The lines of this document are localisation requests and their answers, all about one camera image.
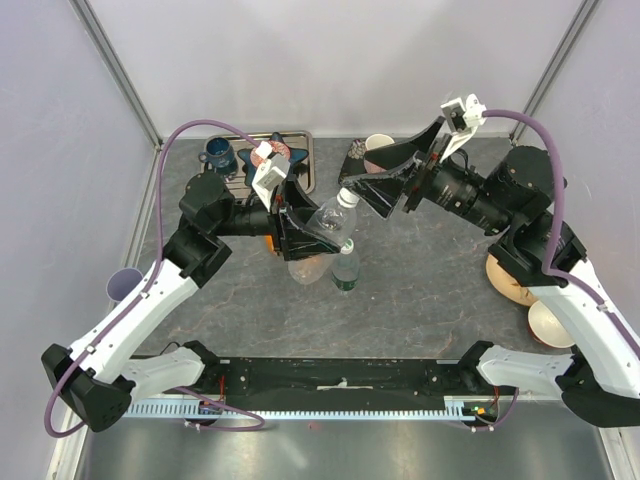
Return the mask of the clear plastic bottle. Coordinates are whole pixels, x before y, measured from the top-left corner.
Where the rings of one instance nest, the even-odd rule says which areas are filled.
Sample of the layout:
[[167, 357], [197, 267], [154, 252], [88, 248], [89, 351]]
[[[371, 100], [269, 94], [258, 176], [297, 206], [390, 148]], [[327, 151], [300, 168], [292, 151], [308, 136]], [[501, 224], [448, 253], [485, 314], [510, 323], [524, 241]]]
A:
[[[327, 200], [311, 217], [306, 226], [314, 233], [334, 241], [340, 247], [353, 233], [359, 197], [346, 188], [341, 188], [335, 198]], [[300, 261], [288, 263], [291, 277], [301, 285], [318, 281], [334, 261], [335, 254], [325, 254], [324, 262], [317, 266], [305, 265]]]

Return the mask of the pink mug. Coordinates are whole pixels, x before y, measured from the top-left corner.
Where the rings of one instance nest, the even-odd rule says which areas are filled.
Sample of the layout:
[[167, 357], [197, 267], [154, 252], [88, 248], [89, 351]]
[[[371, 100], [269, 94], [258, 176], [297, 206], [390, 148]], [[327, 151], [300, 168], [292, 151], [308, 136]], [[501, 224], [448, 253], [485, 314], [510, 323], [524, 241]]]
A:
[[[368, 152], [370, 150], [382, 148], [394, 143], [395, 140], [389, 135], [382, 133], [372, 134], [365, 140], [365, 151]], [[383, 167], [375, 165], [368, 160], [364, 160], [363, 164], [365, 171], [369, 174], [381, 173], [385, 171]]]

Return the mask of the water bottle green label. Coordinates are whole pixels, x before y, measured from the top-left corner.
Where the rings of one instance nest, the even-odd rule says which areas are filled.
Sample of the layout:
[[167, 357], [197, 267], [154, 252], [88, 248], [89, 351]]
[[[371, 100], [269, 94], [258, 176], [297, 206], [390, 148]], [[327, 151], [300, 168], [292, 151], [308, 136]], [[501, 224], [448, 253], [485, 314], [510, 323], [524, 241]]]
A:
[[340, 291], [348, 292], [356, 287], [359, 274], [360, 258], [354, 241], [349, 238], [332, 264], [331, 278]]

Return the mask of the black floral square plate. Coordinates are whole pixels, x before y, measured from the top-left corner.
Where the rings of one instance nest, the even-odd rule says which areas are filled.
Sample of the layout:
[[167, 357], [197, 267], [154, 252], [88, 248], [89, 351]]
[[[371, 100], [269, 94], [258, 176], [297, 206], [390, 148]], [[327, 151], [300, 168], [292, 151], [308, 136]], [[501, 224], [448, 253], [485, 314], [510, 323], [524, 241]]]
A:
[[398, 180], [390, 170], [375, 174], [365, 172], [363, 160], [366, 139], [356, 139], [352, 142], [339, 173], [339, 184], [342, 187], [352, 184], [355, 193], [361, 196], [372, 195], [374, 191], [389, 194], [397, 190]]

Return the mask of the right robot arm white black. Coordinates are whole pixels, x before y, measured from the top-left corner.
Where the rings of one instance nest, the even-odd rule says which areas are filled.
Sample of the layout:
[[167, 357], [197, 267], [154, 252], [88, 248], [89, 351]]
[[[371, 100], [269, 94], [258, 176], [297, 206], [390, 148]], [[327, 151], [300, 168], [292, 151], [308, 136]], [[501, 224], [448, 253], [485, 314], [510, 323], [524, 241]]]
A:
[[586, 249], [563, 221], [566, 186], [550, 146], [516, 146], [488, 174], [454, 155], [475, 133], [462, 118], [436, 119], [419, 134], [346, 160], [341, 186], [378, 215], [430, 201], [493, 238], [489, 252], [557, 318], [573, 340], [558, 356], [475, 343], [458, 381], [477, 394], [511, 387], [560, 399], [600, 428], [639, 423], [639, 339], [599, 282]]

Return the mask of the metal tray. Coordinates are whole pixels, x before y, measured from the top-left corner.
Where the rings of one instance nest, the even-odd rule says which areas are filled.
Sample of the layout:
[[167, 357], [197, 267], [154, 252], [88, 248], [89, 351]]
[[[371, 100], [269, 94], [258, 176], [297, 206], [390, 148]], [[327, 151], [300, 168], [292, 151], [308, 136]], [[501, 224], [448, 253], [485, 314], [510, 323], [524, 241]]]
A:
[[[313, 156], [313, 138], [311, 134], [305, 130], [284, 131], [284, 132], [281, 132], [280, 134], [284, 137], [285, 143], [290, 147], [306, 149], [309, 151], [309, 156], [304, 161], [292, 167], [291, 171], [296, 175], [298, 183], [303, 188], [304, 192], [311, 193], [315, 188], [315, 184], [316, 184], [315, 162], [314, 162], [314, 156]], [[231, 143], [235, 151], [235, 158], [238, 164], [238, 168], [235, 172], [228, 175], [224, 175], [223, 178], [227, 184], [229, 191], [238, 200], [246, 200], [251, 194], [251, 188], [247, 187], [244, 183], [245, 175], [246, 175], [246, 172], [244, 170], [244, 164], [238, 158], [236, 152], [241, 149], [252, 148], [252, 144], [246, 141], [241, 136], [234, 135], [234, 134], [227, 134], [227, 135], [222, 135], [218, 137], [226, 138]], [[205, 163], [202, 163], [202, 164], [203, 164], [203, 167], [202, 167], [203, 171], [214, 170], [209, 164], [205, 164]]]

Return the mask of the right orange juice bottle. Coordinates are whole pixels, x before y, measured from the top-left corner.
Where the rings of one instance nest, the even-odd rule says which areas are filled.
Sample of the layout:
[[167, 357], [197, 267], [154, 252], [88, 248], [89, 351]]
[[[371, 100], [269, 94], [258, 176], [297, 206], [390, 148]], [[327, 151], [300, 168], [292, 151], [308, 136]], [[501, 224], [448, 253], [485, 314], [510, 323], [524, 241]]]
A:
[[326, 258], [325, 254], [315, 255], [302, 260], [302, 263], [305, 265], [317, 266], [324, 262]]

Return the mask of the purple cup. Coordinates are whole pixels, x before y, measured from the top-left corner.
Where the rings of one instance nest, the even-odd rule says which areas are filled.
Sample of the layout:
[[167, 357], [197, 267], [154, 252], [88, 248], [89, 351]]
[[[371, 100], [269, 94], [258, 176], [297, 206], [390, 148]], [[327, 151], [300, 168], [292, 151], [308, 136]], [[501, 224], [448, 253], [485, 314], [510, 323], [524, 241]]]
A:
[[143, 274], [137, 268], [122, 268], [109, 278], [106, 285], [107, 296], [113, 302], [119, 303], [134, 290], [142, 279]]

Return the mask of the orange juice bottle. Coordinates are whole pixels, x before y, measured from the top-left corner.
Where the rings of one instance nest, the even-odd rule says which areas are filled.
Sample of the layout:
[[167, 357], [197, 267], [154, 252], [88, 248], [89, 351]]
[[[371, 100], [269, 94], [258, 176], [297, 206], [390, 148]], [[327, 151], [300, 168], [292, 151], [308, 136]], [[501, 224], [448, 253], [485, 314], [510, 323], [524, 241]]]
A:
[[302, 260], [302, 263], [305, 265], [317, 266], [324, 262], [326, 258], [325, 254], [315, 255]]
[[273, 243], [273, 238], [271, 236], [266, 236], [265, 237], [265, 244], [267, 247], [267, 250], [274, 254], [275, 253], [275, 247], [274, 247], [274, 243]]

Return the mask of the blue star-shaped plate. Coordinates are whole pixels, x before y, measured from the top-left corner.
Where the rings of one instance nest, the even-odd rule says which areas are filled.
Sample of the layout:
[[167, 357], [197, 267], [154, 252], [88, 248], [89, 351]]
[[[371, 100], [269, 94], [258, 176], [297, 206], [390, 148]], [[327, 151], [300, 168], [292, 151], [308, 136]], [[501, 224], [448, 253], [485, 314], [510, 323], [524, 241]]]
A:
[[[300, 149], [300, 148], [293, 148], [290, 147], [289, 145], [287, 145], [284, 141], [284, 137], [279, 133], [279, 132], [274, 132], [271, 134], [271, 136], [269, 137], [268, 140], [274, 140], [274, 141], [280, 141], [283, 142], [286, 146], [288, 146], [290, 148], [291, 151], [291, 158], [288, 160], [291, 167], [296, 166], [297, 164], [299, 164], [300, 162], [304, 161], [308, 156], [309, 156], [309, 151], [306, 149]], [[243, 162], [244, 164], [244, 170], [246, 172], [245, 175], [245, 185], [247, 187], [251, 187], [252, 186], [252, 181], [254, 179], [254, 176], [258, 170], [258, 167], [261, 165], [259, 165], [258, 167], [255, 167], [251, 164], [250, 162], [250, 152], [253, 148], [245, 148], [245, 149], [241, 149], [238, 150], [236, 152], [238, 158]]]

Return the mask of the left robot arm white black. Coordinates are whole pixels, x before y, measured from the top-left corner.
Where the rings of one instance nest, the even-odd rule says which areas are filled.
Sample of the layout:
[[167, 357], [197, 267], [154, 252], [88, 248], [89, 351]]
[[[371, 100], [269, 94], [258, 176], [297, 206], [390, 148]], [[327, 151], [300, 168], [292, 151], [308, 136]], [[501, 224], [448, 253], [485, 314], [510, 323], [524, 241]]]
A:
[[156, 327], [218, 272], [231, 254], [225, 236], [269, 236], [287, 261], [336, 253], [340, 242], [308, 226], [317, 206], [294, 175], [276, 184], [269, 204], [242, 203], [213, 171], [199, 173], [179, 202], [181, 217], [160, 257], [96, 327], [71, 346], [50, 345], [41, 361], [53, 388], [45, 413], [61, 399], [94, 432], [118, 421], [131, 404], [179, 387], [208, 393], [219, 382], [218, 359], [198, 341], [143, 360], [133, 354]]

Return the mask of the red patterned bowl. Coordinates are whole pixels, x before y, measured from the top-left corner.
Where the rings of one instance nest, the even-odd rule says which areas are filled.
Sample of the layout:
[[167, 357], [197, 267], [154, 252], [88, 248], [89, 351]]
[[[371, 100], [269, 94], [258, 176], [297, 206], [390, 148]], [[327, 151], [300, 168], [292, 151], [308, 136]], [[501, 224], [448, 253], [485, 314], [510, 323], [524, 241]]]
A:
[[271, 154], [280, 154], [286, 160], [291, 158], [291, 151], [288, 146], [280, 141], [261, 141], [257, 147], [250, 152], [250, 162], [253, 166], [258, 167], [266, 161]]

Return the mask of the white bowl red rim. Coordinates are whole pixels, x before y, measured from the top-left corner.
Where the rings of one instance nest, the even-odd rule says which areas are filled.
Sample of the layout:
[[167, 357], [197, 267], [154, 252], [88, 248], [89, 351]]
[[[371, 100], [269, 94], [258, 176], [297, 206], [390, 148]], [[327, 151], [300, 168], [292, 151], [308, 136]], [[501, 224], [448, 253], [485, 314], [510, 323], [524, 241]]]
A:
[[541, 301], [536, 301], [529, 308], [528, 328], [539, 343], [549, 347], [564, 349], [575, 344], [560, 321]]

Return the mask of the left orange juice bottle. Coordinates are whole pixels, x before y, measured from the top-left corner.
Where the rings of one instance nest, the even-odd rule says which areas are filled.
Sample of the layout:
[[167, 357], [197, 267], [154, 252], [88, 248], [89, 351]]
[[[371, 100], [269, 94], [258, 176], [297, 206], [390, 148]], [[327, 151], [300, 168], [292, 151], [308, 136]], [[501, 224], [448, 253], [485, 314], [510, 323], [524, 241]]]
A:
[[271, 236], [266, 236], [265, 237], [265, 244], [267, 247], [267, 250], [274, 254], [275, 253], [275, 247], [274, 247], [274, 243], [273, 243], [273, 238]]

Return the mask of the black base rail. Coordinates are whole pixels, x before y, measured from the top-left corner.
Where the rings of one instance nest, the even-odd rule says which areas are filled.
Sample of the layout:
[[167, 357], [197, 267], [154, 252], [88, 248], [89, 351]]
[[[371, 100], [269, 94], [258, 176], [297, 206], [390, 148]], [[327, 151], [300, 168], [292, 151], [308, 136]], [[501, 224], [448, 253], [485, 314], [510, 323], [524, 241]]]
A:
[[506, 399], [456, 360], [407, 358], [222, 357], [190, 391], [258, 410], [436, 408], [445, 396]]

